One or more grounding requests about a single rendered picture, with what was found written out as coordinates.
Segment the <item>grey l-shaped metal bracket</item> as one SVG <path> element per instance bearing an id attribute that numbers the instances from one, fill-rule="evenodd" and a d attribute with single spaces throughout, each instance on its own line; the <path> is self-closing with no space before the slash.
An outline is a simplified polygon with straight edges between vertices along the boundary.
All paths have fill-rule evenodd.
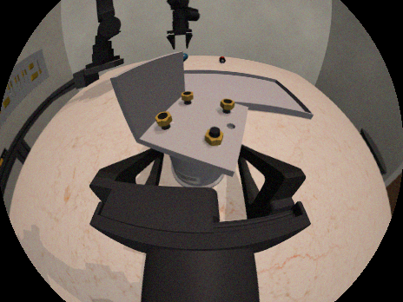
<path id="1" fill-rule="evenodd" d="M 184 104 L 183 51 L 142 62 L 110 80 L 137 143 L 233 177 L 248 107 L 235 103 L 230 114 L 225 114 L 221 100 L 201 95 L 194 95 L 191 104 Z M 166 130 L 155 120 L 164 111 L 173 120 Z M 212 127 L 218 127 L 224 134 L 219 146 L 205 142 L 205 134 Z"/>

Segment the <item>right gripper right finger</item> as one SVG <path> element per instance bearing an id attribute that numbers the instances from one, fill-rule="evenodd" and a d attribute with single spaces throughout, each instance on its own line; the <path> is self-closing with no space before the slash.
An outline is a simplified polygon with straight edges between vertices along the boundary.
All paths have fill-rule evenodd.
<path id="1" fill-rule="evenodd" d="M 265 177 L 265 182 L 260 191 L 246 161 Z M 292 198 L 306 179 L 301 168 L 257 152 L 242 144 L 238 168 L 247 219 L 257 218 L 272 201 Z"/>

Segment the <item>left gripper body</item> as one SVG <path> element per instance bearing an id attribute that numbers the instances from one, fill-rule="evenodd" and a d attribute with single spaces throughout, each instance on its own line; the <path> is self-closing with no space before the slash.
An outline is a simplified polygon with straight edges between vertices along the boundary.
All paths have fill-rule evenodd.
<path id="1" fill-rule="evenodd" d="M 190 31 L 186 31 L 186 30 L 190 30 Z M 174 35 L 179 36 L 179 35 L 190 34 L 190 33 L 186 33 L 186 32 L 192 32 L 192 30 L 186 29 L 186 19 L 180 19 L 180 21 L 173 20 L 173 30 L 167 31 L 167 34 L 173 34 L 173 33 L 169 33 L 169 32 L 173 32 Z M 174 36 L 174 35 L 168 35 L 168 36 Z"/>

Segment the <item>brass hex nut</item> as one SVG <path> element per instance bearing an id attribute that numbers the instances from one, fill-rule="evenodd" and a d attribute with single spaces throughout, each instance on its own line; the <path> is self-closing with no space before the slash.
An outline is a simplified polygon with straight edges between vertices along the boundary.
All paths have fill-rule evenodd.
<path id="1" fill-rule="evenodd" d="M 235 102 L 231 99 L 222 99 L 221 107 L 226 110 L 231 110 L 235 107 Z"/>
<path id="2" fill-rule="evenodd" d="M 193 92 L 191 92 L 191 91 L 182 92 L 182 100 L 183 101 L 191 101 L 193 99 L 194 99 Z"/>
<path id="3" fill-rule="evenodd" d="M 223 133 L 222 131 L 220 131 L 220 135 L 218 137 L 212 137 L 209 134 L 209 130 L 207 131 L 207 133 L 205 134 L 205 142 L 208 143 L 210 146 L 219 146 L 221 145 L 222 139 L 223 139 Z"/>
<path id="4" fill-rule="evenodd" d="M 156 117 L 155 120 L 158 124 L 159 127 L 165 127 L 168 126 L 173 120 L 172 116 L 168 111 L 164 111 L 159 113 Z"/>

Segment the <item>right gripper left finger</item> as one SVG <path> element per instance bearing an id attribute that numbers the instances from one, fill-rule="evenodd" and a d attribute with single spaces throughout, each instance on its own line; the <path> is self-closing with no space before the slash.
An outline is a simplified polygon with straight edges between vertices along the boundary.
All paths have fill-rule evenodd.
<path id="1" fill-rule="evenodd" d="M 145 185 L 159 186 L 163 157 L 164 153 L 150 148 L 140 154 L 99 169 L 95 177 L 136 184 L 136 176 L 154 161 Z"/>

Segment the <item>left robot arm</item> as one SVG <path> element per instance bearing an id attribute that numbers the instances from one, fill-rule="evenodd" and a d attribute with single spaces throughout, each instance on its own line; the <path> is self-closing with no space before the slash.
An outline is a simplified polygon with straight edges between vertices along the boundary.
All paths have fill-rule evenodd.
<path id="1" fill-rule="evenodd" d="M 189 0 L 167 0 L 167 3 L 170 5 L 171 10 L 173 11 L 173 20 L 176 19 L 177 21 L 180 21 L 180 19 L 186 19 L 186 29 L 188 29 L 188 21 L 197 21 L 200 18 L 198 9 L 191 9 L 191 7 L 188 7 Z M 100 25 L 98 26 L 98 33 L 95 37 L 96 44 L 93 45 L 93 64 L 90 63 L 85 65 L 86 69 L 94 68 L 96 66 L 120 59 L 120 55 L 114 57 L 112 42 L 108 40 L 115 36 L 116 33 L 121 32 L 119 30 L 121 28 L 121 21 L 119 18 L 115 17 L 113 0 L 96 0 L 96 7 L 97 19 Z"/>

